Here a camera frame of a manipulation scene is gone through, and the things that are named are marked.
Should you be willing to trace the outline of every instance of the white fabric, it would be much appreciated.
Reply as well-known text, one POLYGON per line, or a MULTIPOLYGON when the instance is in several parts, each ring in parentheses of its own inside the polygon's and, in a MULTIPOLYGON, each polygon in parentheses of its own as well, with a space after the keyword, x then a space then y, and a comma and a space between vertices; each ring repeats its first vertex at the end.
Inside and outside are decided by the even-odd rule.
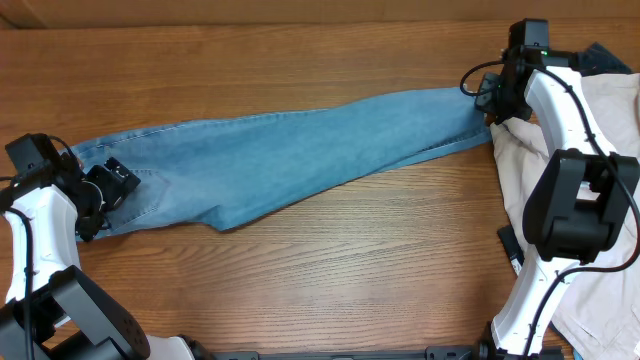
MULTIPOLYGON (((605 137, 621 155, 640 157, 640 74, 582 79, 585 98, 605 137)), ((538 125, 512 118, 491 125, 504 206, 523 249, 524 205, 548 160, 538 125)), ((634 195, 640 203, 640 187, 634 195)), ((615 266, 636 244, 631 213, 616 245, 595 264, 615 266)), ((622 273, 580 274, 569 287, 553 324, 585 360, 637 360, 640 342, 640 261, 622 273)))

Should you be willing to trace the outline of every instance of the white cloth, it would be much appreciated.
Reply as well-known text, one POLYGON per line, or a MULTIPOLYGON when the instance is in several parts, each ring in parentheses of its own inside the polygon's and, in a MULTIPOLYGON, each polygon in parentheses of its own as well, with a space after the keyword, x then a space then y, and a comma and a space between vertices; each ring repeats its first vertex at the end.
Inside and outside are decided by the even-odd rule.
MULTIPOLYGON (((582 79, 587 103, 605 137, 621 155, 640 157, 640 74, 582 79)), ((523 249, 524 205, 545 169, 548 154, 538 125, 512 118, 491 125, 504 206, 523 249)), ((634 195, 640 203, 640 186, 634 195)), ((616 245, 595 264, 626 261, 636 244, 631 213, 616 245)), ((552 319, 585 360, 636 360, 640 357, 640 261, 615 274, 580 274, 552 319)))

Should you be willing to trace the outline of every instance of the blue fabric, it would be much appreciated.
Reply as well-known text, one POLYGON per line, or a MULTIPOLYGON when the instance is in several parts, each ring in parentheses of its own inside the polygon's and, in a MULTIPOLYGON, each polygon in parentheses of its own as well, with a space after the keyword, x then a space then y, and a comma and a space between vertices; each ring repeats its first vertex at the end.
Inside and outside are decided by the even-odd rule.
POLYGON ((451 88, 132 130, 74 152, 87 169, 113 156, 142 180, 109 214, 106 236, 181 222, 227 230, 355 178, 490 140, 473 99, 451 88))

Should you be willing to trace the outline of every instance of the wooden table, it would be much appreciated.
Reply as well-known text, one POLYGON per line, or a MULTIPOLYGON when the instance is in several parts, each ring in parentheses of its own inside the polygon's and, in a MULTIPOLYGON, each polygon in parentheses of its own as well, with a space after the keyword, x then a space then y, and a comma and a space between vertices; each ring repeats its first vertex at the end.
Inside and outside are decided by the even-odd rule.
MULTIPOLYGON (((26 132, 78 143, 456 86, 499 56, 510 24, 3 31, 0 144, 26 132)), ((636 69, 638 35, 627 19, 551 24, 555 48, 597 40, 636 69)), ((2 152, 0 175, 10 174, 2 152)), ((86 273, 149 334, 189 334, 215 351, 422 349, 474 342, 503 306, 515 275, 496 230, 508 223, 486 144, 351 182, 233 232, 177 225, 79 248, 86 273)), ((11 254, 2 222, 2 291, 11 254)), ((549 332, 546 343, 563 342, 549 332)))

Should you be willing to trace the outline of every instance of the wooden surface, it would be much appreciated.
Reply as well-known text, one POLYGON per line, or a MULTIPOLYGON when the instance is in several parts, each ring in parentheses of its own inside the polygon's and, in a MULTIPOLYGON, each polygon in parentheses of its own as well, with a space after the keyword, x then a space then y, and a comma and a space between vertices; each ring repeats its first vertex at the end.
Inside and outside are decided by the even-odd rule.
POLYGON ((1 0, 19 28, 640 17, 637 0, 1 0))
MULTIPOLYGON (((456 86, 498 57, 509 25, 8 31, 0 144, 25 132, 77 143, 456 86)), ((557 49, 597 40, 640 68, 637 21, 555 21, 551 33, 557 49)), ((0 174, 12 173, 2 152, 0 174)), ((474 342, 505 303, 515 275, 496 230, 507 224, 486 144, 354 181, 230 233, 178 225, 79 248, 86 273, 149 334, 189 334, 216 351, 422 349, 474 342)), ((0 291, 11 254, 0 222, 0 291)), ((551 333, 546 342, 562 343, 551 333)))

